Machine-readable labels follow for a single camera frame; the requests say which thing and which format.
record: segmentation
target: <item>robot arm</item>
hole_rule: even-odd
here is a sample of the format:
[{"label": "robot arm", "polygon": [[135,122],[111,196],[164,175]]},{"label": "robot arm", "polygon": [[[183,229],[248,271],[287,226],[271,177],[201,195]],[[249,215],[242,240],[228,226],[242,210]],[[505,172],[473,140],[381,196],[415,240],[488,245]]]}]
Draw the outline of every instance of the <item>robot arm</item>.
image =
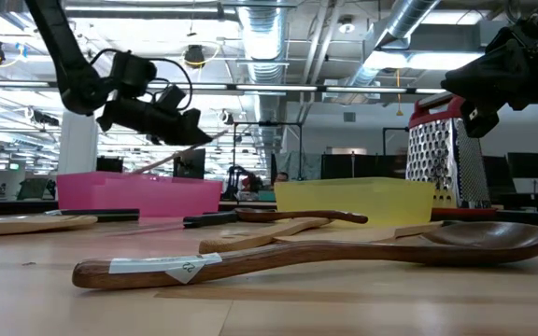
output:
[{"label": "robot arm", "polygon": [[[193,108],[179,113],[177,105],[185,94],[177,86],[169,86],[156,102],[145,103],[137,99],[145,94],[149,83],[157,76],[157,67],[152,60],[135,56],[130,51],[103,50],[115,51],[116,55],[109,77],[100,77],[82,55],[60,1],[25,2],[55,64],[62,102],[68,110],[91,116],[104,106],[103,116],[97,119],[103,131],[117,123],[152,135],[167,145],[198,145],[211,141],[211,137],[198,128],[199,110]],[[155,61],[179,66],[170,60]],[[185,71],[184,74],[190,83],[188,74]],[[113,91],[117,94],[108,102],[107,97]]]},{"label": "robot arm", "polygon": [[505,104],[538,104],[538,14],[502,28],[484,56],[447,72],[441,86],[466,99],[460,110],[471,137],[495,127]]}]

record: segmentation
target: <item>wooden spatula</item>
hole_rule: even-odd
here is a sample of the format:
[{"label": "wooden spatula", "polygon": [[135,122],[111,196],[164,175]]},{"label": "wooden spatula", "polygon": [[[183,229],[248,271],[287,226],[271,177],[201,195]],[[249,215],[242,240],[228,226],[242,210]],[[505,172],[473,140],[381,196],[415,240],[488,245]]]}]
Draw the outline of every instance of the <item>wooden spatula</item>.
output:
[{"label": "wooden spatula", "polygon": [[44,230],[87,227],[95,216],[18,216],[0,218],[0,234],[28,233]]},{"label": "wooden spatula", "polygon": [[198,251],[199,253],[229,252],[263,246],[272,243],[274,237],[318,228],[331,222],[333,219],[328,218],[295,218],[287,223],[279,223],[268,228],[205,239],[199,244]]},{"label": "wooden spatula", "polygon": [[324,260],[381,259],[429,265],[478,266],[536,256],[538,227],[473,222],[446,226],[396,244],[295,242],[211,256],[84,260],[74,269],[72,282],[83,288],[164,287]]}]

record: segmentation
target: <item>computer monitor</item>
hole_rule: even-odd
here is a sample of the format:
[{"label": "computer monitor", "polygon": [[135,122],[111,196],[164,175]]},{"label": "computer monitor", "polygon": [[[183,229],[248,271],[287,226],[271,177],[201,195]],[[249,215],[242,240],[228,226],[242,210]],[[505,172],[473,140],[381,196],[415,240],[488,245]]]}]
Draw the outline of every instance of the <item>computer monitor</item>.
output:
[{"label": "computer monitor", "polygon": [[196,149],[174,159],[174,177],[205,178],[205,149]]},{"label": "computer monitor", "polygon": [[323,154],[321,157],[321,179],[351,178],[353,170],[351,155]]},{"label": "computer monitor", "polygon": [[17,200],[28,200],[36,199],[42,200],[45,195],[45,190],[47,190],[47,184],[49,183],[49,178],[26,178],[20,185],[20,192],[18,192]]},{"label": "computer monitor", "polygon": [[508,153],[513,178],[538,178],[538,153]]},{"label": "computer monitor", "polygon": [[123,159],[118,158],[97,158],[97,172],[123,172]]},{"label": "computer monitor", "polygon": [[489,196],[494,203],[499,200],[500,195],[516,193],[510,166],[505,157],[484,156],[483,165]]}]

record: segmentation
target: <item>desk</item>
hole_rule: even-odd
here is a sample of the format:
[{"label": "desk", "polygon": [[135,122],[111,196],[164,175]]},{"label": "desk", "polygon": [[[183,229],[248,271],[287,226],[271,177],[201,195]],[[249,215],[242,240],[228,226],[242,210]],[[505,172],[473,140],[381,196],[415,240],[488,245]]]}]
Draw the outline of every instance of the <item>desk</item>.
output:
[{"label": "desk", "polygon": [[81,259],[195,254],[201,239],[250,228],[110,235],[133,225],[0,237],[0,336],[538,335],[538,259],[482,270],[302,264],[164,288],[171,299],[73,287]]},{"label": "desk", "polygon": [[500,203],[505,209],[518,209],[520,207],[534,207],[538,212],[537,193],[511,193],[499,195]]}]

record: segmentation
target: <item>ceiling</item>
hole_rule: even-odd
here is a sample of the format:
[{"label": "ceiling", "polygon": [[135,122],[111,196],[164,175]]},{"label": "ceiling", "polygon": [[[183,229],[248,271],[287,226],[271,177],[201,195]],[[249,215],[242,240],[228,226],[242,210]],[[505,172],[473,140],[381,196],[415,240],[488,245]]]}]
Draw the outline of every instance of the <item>ceiling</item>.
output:
[{"label": "ceiling", "polygon": [[[68,6],[98,6],[109,5],[112,1],[73,1]],[[196,7],[202,2],[161,1],[147,2],[147,6],[154,5],[167,7]],[[311,48],[310,39],[313,31],[322,29],[320,43],[326,41],[326,33],[331,18],[328,10],[328,20],[322,27],[316,27],[317,15],[321,6],[328,2],[322,0],[297,1],[287,10],[286,50],[284,60],[286,65],[285,82],[299,84],[304,72],[304,66]],[[352,76],[364,63],[363,40],[370,25],[380,19],[386,19],[390,13],[393,1],[344,1],[339,8],[339,18],[351,16],[354,30],[344,34],[338,29],[333,31],[331,42],[327,48],[325,62],[320,67],[318,80],[325,79],[345,80]],[[129,4],[134,11],[139,9],[136,1],[122,2]],[[525,10],[538,6],[538,1],[521,1]],[[39,80],[55,81],[55,69],[49,57],[47,48],[36,33],[35,25],[29,13],[0,12],[0,41],[4,42],[3,50],[7,60],[0,67],[0,80]],[[242,42],[242,29],[235,21],[213,20],[166,20],[166,19],[137,19],[134,18],[86,18],[70,17],[71,27],[77,42],[86,57],[92,56],[98,50],[113,48],[120,50],[130,49],[133,53],[146,57],[164,57],[180,61],[188,45],[198,44],[204,46],[205,56],[210,61],[201,70],[187,67],[193,82],[203,83],[247,83],[248,67],[247,55]],[[443,0],[421,24],[432,27],[474,26],[479,21],[504,21],[503,1],[449,1]],[[158,76],[173,82],[184,82],[181,72],[172,64],[156,63]],[[111,57],[103,56],[95,66],[96,70],[104,75],[110,71]],[[445,71],[401,68],[399,72],[381,71],[376,81],[381,86],[402,86],[417,88],[439,88],[439,82]],[[287,104],[286,119],[295,121],[300,110],[298,95]],[[402,103],[415,101],[416,96],[402,97]],[[226,126],[220,120],[221,113],[233,114],[235,120],[256,121],[255,97],[253,95],[194,95],[191,106],[202,111],[200,127],[209,133],[217,133]],[[369,125],[400,126],[407,122],[407,118],[398,118],[396,112],[403,109],[407,116],[411,111],[409,106],[398,107],[397,95],[382,95],[379,99],[362,101],[362,105],[341,106],[327,104],[317,96],[308,111],[305,127],[320,128],[365,128]],[[30,160],[28,166],[36,171],[54,169],[59,155],[60,127],[45,127],[44,133],[35,130],[44,126],[36,124],[31,118],[32,111],[40,111],[60,122],[64,106],[60,95],[55,90],[0,88],[0,158],[41,158],[47,164]],[[341,120],[342,112],[359,112],[357,122],[345,124]],[[256,126],[244,130],[244,135],[238,150],[245,153],[238,154],[237,163],[253,171],[264,172],[266,169],[264,152],[260,148],[260,139]],[[233,136],[227,134],[218,139],[216,143],[207,146],[207,157],[211,163],[206,167],[210,177],[219,176],[230,165],[231,145]],[[106,134],[99,137],[99,154],[110,157],[120,156],[129,169],[144,165],[147,161],[156,161],[169,156],[178,147],[153,146],[144,135],[136,134],[122,127],[114,126]],[[164,168],[158,173],[170,172],[171,168]]]}]

